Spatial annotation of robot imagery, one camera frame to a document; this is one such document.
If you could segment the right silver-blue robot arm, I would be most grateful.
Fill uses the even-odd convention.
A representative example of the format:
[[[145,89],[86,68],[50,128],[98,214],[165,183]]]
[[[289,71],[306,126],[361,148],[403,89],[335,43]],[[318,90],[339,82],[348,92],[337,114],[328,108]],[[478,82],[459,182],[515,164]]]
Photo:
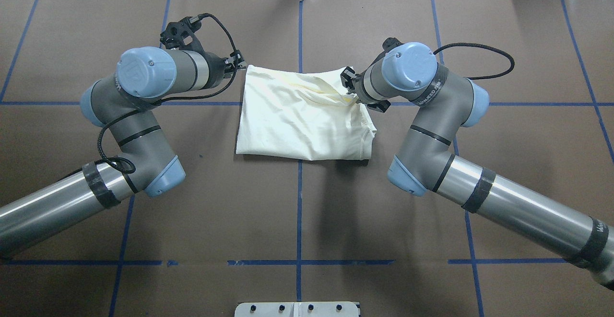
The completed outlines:
[[[487,76],[463,76],[437,58],[453,47],[496,53],[509,66]],[[432,49],[389,37],[366,70],[346,67],[340,79],[356,103],[373,111],[386,112],[393,98],[417,107],[388,169],[391,184],[418,197],[434,192],[590,272],[598,284],[612,290],[614,241],[607,223],[460,154],[459,131],[478,124],[490,107],[489,93],[477,81],[505,76],[514,68],[511,54],[485,44],[456,42]]]

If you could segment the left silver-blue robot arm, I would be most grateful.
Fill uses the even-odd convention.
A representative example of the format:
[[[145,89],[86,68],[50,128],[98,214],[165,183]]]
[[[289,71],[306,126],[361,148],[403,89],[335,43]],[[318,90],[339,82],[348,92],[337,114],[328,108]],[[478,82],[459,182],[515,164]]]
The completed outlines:
[[[162,195],[186,173],[152,110],[172,94],[217,87],[246,68],[235,49],[228,58],[196,50],[132,48],[114,74],[81,97],[83,115],[100,127],[101,158],[1,208],[1,260],[120,205],[143,191]]]

